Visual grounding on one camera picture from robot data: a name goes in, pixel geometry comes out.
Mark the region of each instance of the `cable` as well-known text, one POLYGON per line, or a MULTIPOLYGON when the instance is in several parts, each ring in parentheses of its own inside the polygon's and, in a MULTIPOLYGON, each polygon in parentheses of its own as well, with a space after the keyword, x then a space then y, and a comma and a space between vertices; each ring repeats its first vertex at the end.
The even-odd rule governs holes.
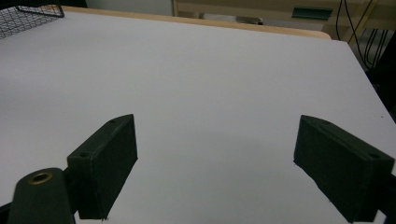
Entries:
POLYGON ((372 47, 372 45, 373 45, 373 43, 374 43, 374 40, 375 40, 375 37, 376 37, 376 33, 377 33, 377 32, 378 32, 377 29, 374 29, 374 30, 372 31, 372 33, 370 34, 370 38, 369 38, 369 40, 367 41, 366 48, 365 48, 365 50, 364 50, 364 61, 367 62, 367 63, 370 64, 370 65, 373 65, 373 63, 371 63, 370 60, 369 60, 369 54, 370 54, 370 50, 371 50, 371 47, 372 47))
POLYGON ((338 33, 338 18, 340 17, 340 11, 342 5, 343 5, 343 0, 340 1, 340 5, 338 6, 337 19, 335 20, 335 31, 337 32, 338 40, 341 40, 340 34, 338 33))
POLYGON ((387 36, 388 36, 388 30, 385 31, 384 39, 382 40, 382 43, 380 44, 380 50, 379 50, 377 62, 375 65, 377 65, 379 63, 379 60, 381 59, 382 48, 384 48, 384 46, 385 46, 385 40, 387 39, 387 36))
POLYGON ((385 33, 385 31, 382 31, 381 38, 379 39, 379 43, 378 43, 378 48, 376 48, 376 51, 375 51, 375 56, 373 58, 373 67, 375 67, 376 64, 379 62, 378 52, 379 52, 380 46, 383 45, 383 42, 384 42, 384 33, 385 33))
POLYGON ((355 37, 356 45, 358 47, 359 55, 361 56, 361 60, 363 61, 364 66, 366 66, 368 68, 366 62, 364 61, 363 55, 361 54, 361 46, 359 45, 358 37, 356 36, 356 31, 355 31, 355 28, 353 27, 352 19, 350 19, 349 10, 347 9, 347 0, 344 0, 344 4, 345 4, 345 8, 346 8, 347 18, 349 20, 350 27, 352 28, 353 36, 355 37))

